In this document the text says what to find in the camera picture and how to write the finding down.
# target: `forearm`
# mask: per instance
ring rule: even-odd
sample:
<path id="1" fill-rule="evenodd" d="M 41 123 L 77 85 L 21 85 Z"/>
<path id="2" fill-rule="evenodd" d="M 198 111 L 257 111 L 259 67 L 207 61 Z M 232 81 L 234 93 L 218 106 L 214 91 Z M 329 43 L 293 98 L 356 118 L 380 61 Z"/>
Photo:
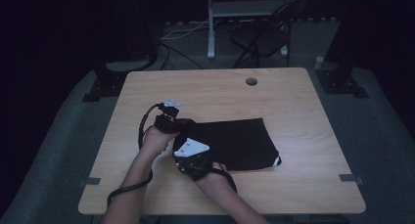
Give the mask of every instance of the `forearm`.
<path id="1" fill-rule="evenodd" d="M 218 196 L 212 199 L 234 218 L 238 224 L 268 223 L 265 218 L 257 213 L 233 190 L 218 193 Z"/>
<path id="2" fill-rule="evenodd" d="M 121 188 L 139 184 L 147 180 L 153 158 L 138 155 L 132 162 Z M 107 209 L 103 223 L 137 223 L 140 219 L 147 186 L 113 198 Z"/>

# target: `table leg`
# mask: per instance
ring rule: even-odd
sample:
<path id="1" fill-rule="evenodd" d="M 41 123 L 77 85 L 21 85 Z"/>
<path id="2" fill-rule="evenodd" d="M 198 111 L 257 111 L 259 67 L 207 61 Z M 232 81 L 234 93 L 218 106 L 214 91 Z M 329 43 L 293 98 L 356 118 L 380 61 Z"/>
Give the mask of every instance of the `table leg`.
<path id="1" fill-rule="evenodd" d="M 283 47 L 281 48 L 280 52 L 281 52 L 281 55 L 282 55 L 283 57 L 287 57 L 287 53 L 288 53 L 287 46 L 286 46 L 286 45 L 285 45 L 285 46 L 283 46 Z"/>
<path id="2" fill-rule="evenodd" d="M 94 224 L 94 222 L 95 222 L 95 215 L 91 215 L 91 217 L 89 219 L 89 223 Z"/>
<path id="3" fill-rule="evenodd" d="M 208 0 L 208 43 L 207 43 L 207 58 L 214 58 L 214 30 L 213 30 L 213 2 Z"/>

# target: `chair leg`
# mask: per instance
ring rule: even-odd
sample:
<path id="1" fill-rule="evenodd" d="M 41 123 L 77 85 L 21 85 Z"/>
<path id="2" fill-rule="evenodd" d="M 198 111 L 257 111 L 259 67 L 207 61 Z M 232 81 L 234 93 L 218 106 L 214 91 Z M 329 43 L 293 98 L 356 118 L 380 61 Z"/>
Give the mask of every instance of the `chair leg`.
<path id="1" fill-rule="evenodd" d="M 290 42 L 288 42 L 287 44 L 287 67 L 290 67 L 290 52 L 291 51 L 291 47 L 290 47 Z"/>
<path id="2" fill-rule="evenodd" d="M 259 52 L 258 52 L 258 47 L 256 45 L 254 45 L 254 48 L 255 48 L 255 52 L 256 52 L 256 54 L 254 55 L 255 56 L 255 65 L 256 65 L 256 68 L 258 68 L 259 67 Z"/>
<path id="3" fill-rule="evenodd" d="M 236 61 L 236 63 L 232 66 L 232 68 L 236 68 L 238 66 L 240 66 L 241 64 L 243 64 L 246 60 L 248 60 L 249 58 L 251 58 L 253 55 L 250 55 L 246 58 L 245 55 L 247 54 L 247 51 L 244 51 L 244 53 L 242 53 L 242 55 L 238 58 L 238 60 Z"/>

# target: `black curtain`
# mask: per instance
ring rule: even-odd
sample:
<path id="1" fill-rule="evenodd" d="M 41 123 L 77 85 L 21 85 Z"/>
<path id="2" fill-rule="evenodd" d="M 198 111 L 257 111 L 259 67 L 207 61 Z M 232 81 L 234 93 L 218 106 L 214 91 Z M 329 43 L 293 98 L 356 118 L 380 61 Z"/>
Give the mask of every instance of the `black curtain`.
<path id="1" fill-rule="evenodd" d="M 62 102 L 90 66 L 70 0 L 2 0 L 0 214 Z"/>
<path id="2" fill-rule="evenodd" d="M 326 55 L 373 71 L 415 138 L 415 0 L 350 0 Z"/>

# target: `gray floor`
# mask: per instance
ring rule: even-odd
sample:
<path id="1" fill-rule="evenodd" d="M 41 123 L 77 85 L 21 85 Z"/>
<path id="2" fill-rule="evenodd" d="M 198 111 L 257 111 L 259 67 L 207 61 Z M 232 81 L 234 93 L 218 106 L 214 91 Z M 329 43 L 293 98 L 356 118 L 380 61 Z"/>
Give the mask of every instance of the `gray floor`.
<path id="1" fill-rule="evenodd" d="M 353 77 L 368 92 L 369 99 L 352 95 L 326 95 L 314 73 L 317 56 L 324 56 L 336 32 L 337 22 L 297 22 L 293 27 L 292 67 L 305 67 L 330 119 L 351 171 L 362 177 L 359 189 L 366 211 L 346 215 L 351 223 L 415 223 L 415 143 L 385 98 L 371 71 L 355 68 Z M 167 29 L 180 29 L 179 25 Z M 206 30 L 164 42 L 186 54 L 204 68 L 228 68 L 240 52 L 229 42 L 229 33 L 216 33 L 216 57 L 207 59 Z M 161 68 L 159 58 L 148 70 Z M 168 69 L 198 68 L 171 53 Z M 283 67 L 276 55 L 261 61 L 262 67 Z M 111 68 L 133 68 L 139 63 L 110 64 Z M 249 61 L 245 67 L 253 67 Z M 87 74 L 62 105 L 35 162 L 1 223 L 90 223 L 77 210 L 88 177 L 116 104 L 116 97 L 96 103 L 81 103 L 95 79 Z M 101 217 L 93 220 L 99 223 Z M 163 223 L 206 223 L 198 217 L 174 217 Z M 217 218 L 211 223 L 222 223 Z M 281 217 L 270 217 L 282 223 Z"/>

